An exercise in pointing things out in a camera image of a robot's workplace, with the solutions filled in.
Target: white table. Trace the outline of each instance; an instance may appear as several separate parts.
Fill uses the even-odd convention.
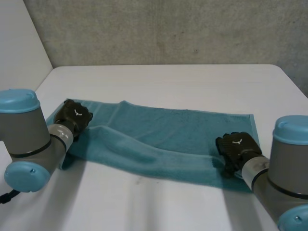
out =
[[[255,115],[269,157],[275,120],[308,115],[308,99],[273,65],[79,66],[54,69],[37,90],[45,117],[66,98]],[[0,146],[0,193],[10,163]],[[253,195],[139,177],[77,162],[37,193],[0,205],[1,231],[276,231]]]

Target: teal towel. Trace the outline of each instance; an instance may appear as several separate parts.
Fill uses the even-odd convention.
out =
[[[245,131],[258,142],[253,115],[74,101],[87,107],[93,119],[70,154],[146,177],[250,192],[243,180],[222,177],[224,160],[215,139]]]

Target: black glove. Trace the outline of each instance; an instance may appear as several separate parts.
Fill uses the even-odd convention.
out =
[[[257,156],[262,155],[255,140],[246,132],[224,134],[216,139],[216,146],[220,155],[225,159],[225,176],[231,177],[244,164]]]
[[[78,138],[79,134],[88,126],[93,114],[88,109],[73,100],[64,101],[64,105],[57,112],[53,121],[55,124],[66,126]]]

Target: black band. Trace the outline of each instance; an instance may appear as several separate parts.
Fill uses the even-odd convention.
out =
[[[254,185],[255,185],[255,182],[256,182],[256,180],[258,179],[258,177],[261,176],[263,173],[266,173],[268,170],[269,170],[269,169],[266,168],[266,169],[260,171],[258,174],[255,175],[254,179],[253,179],[252,182],[251,182],[251,190],[252,190],[252,191],[254,191]]]
[[[39,148],[39,149],[36,149],[34,151],[31,151],[31,152],[28,152],[28,153],[24,153],[24,154],[12,154],[12,153],[9,153],[11,157],[13,158],[25,158],[25,157],[29,157],[29,156],[32,156],[32,155],[35,155],[35,154],[38,154],[40,152],[43,152],[45,149],[47,149],[49,146],[51,145],[51,138],[50,140],[48,141],[47,144],[45,144],[43,147]]]
[[[269,181],[269,184],[270,184],[274,189],[276,189],[277,191],[279,191],[279,192],[281,192],[281,193],[283,193],[283,194],[286,194],[286,195],[291,196],[291,197],[303,199],[303,200],[308,200],[308,195],[306,195],[306,194],[290,192],[290,191],[288,191],[288,190],[286,190],[286,189],[283,189],[283,188],[279,187],[278,185],[276,185],[275,183],[273,183],[269,178],[268,178],[268,181]]]
[[[64,141],[56,135],[50,134],[50,136],[52,136],[52,137],[56,138],[58,141],[60,141],[63,144],[63,146],[65,148],[65,152],[66,152],[66,143],[64,143]]]

